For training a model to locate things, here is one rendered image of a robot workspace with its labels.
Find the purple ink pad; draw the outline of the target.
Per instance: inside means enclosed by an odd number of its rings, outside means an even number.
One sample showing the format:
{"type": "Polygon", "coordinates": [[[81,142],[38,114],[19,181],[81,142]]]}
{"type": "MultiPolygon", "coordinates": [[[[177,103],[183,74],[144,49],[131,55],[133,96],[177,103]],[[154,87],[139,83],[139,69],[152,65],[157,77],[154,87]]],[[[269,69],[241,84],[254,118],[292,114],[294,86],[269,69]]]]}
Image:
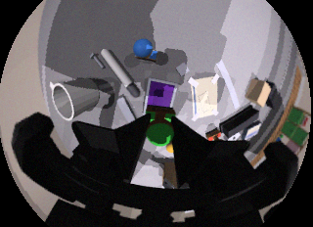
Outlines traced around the purple ink pad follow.
{"type": "Polygon", "coordinates": [[[160,79],[149,78],[144,116],[148,106],[172,107],[177,86],[179,86],[179,83],[160,81],[160,79]]]}

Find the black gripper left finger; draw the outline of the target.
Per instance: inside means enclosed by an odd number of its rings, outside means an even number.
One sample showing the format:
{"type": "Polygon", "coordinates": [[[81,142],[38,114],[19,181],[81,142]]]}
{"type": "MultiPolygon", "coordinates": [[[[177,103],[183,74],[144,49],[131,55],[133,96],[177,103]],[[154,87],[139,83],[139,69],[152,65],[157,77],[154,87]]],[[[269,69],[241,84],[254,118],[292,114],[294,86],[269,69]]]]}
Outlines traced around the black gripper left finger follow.
{"type": "Polygon", "coordinates": [[[71,123],[71,129],[78,144],[113,153],[125,183],[130,184],[137,161],[140,159],[142,146],[148,137],[146,130],[150,122],[152,122],[152,114],[148,113],[137,120],[118,126],[117,129],[86,124],[85,121],[78,120],[71,123]]]}

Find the white mug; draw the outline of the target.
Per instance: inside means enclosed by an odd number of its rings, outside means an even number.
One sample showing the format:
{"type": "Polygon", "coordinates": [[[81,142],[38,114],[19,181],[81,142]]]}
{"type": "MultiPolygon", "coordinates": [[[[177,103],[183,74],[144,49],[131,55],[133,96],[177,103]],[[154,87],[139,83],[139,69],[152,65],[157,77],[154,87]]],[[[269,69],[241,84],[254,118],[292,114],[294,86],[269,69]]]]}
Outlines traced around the white mug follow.
{"type": "Polygon", "coordinates": [[[76,118],[78,114],[86,113],[99,102],[99,89],[93,79],[54,79],[52,101],[55,110],[66,120],[76,118]]]}

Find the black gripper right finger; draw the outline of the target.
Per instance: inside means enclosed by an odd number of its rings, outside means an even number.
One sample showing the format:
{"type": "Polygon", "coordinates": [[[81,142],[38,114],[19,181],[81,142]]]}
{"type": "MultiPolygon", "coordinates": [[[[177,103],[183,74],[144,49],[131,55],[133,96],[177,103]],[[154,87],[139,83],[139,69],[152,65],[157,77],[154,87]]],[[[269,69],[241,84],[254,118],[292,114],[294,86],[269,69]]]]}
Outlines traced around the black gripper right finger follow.
{"type": "Polygon", "coordinates": [[[216,156],[230,156],[232,154],[245,154],[249,149],[248,140],[218,140],[208,141],[200,136],[196,130],[189,128],[183,120],[175,116],[171,117],[169,124],[173,126],[172,152],[175,158],[177,188],[191,188],[189,181],[206,167],[211,158],[216,156]]]}

